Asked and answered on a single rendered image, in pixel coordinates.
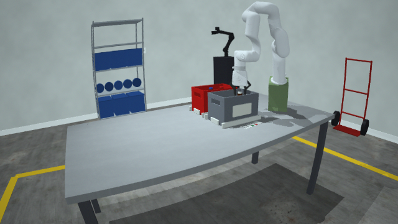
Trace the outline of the white paper strip with colored squares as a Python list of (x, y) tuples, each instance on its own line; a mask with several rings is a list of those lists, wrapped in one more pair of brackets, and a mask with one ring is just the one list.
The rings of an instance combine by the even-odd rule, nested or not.
[(262, 124), (262, 122), (255, 121), (255, 122), (246, 124), (246, 125), (244, 125), (244, 126), (241, 126), (241, 128), (248, 129), (248, 128), (251, 128), (251, 127), (253, 127), (253, 126), (257, 126), (258, 124)]

